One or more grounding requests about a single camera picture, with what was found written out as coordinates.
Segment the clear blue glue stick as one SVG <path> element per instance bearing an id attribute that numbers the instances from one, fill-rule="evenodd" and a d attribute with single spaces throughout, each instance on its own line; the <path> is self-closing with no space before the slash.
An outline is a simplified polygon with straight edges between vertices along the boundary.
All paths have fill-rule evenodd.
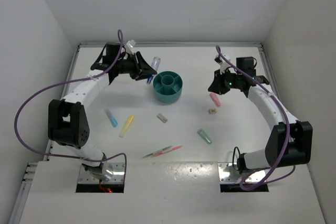
<path id="1" fill-rule="evenodd" d="M 154 57 L 153 60 L 152 60 L 152 63 L 151 63 L 151 67 L 157 71 L 158 68 L 159 68 L 159 65 L 160 65 L 160 62 L 161 62 L 161 58 L 160 57 Z M 146 83 L 147 84 L 151 84 L 153 78 L 155 77 L 155 74 L 152 74 L 148 77 Z"/>

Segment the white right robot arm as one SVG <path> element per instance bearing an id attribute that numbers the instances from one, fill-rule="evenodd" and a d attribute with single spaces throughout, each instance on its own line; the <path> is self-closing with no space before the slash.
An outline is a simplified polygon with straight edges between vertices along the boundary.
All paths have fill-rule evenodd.
<path id="1" fill-rule="evenodd" d="M 271 133 L 266 147 L 255 152 L 241 153 L 237 159 L 240 173 L 262 168 L 307 164 L 311 159 L 313 128 L 308 121 L 292 115 L 273 94 L 265 76 L 256 74 L 254 57 L 236 59 L 234 72 L 231 65 L 216 56 L 220 68 L 208 91 L 224 95 L 232 89 L 241 91 L 259 110 Z"/>

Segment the green highlighter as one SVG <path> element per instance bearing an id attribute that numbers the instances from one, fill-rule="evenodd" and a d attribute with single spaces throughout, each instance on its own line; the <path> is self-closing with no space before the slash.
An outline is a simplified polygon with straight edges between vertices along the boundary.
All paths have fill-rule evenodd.
<path id="1" fill-rule="evenodd" d="M 198 129 L 197 133 L 207 144 L 212 144 L 212 139 L 203 129 Z"/>

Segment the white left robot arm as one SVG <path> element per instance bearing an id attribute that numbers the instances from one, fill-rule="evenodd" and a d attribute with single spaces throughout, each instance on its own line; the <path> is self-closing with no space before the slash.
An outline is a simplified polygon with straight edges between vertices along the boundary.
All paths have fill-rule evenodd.
<path id="1" fill-rule="evenodd" d="M 156 73 L 140 52 L 132 51 L 131 45 L 105 44 L 87 77 L 71 93 L 49 103 L 49 139 L 72 150 L 86 171 L 102 175 L 107 166 L 106 155 L 89 140 L 86 109 L 118 75 L 128 74 L 139 81 Z"/>

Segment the pink highlighter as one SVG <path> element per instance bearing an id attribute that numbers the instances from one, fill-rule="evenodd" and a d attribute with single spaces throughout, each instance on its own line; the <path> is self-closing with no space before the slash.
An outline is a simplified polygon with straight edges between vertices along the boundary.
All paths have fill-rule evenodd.
<path id="1" fill-rule="evenodd" d="M 210 93 L 209 96 L 217 107 L 221 106 L 221 102 L 220 102 L 220 100 L 218 99 L 218 97 L 215 93 Z"/>

